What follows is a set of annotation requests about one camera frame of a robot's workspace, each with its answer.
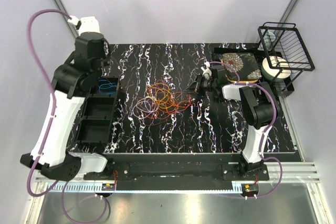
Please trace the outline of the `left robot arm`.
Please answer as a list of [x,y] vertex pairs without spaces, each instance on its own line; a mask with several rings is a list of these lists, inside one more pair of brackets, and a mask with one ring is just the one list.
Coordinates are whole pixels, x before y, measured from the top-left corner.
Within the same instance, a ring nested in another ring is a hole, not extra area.
[[75,49],[54,72],[48,116],[39,139],[20,163],[37,169],[49,179],[70,181],[77,174],[95,173],[103,180],[113,175],[105,156],[97,153],[67,152],[72,125],[86,95],[102,76],[106,40],[99,32],[84,32],[75,40]]

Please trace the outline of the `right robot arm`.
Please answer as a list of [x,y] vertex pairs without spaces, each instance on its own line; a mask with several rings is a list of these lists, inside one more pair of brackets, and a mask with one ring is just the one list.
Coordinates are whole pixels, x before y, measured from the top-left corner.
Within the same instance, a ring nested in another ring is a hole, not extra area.
[[187,88],[203,96],[205,92],[215,92],[226,100],[241,102],[243,116],[248,124],[246,145],[241,151],[237,172],[244,180],[250,180],[260,174],[264,165],[265,141],[275,120],[282,116],[282,110],[267,82],[259,84],[241,82],[226,78],[225,66],[207,62],[201,66],[202,73]]

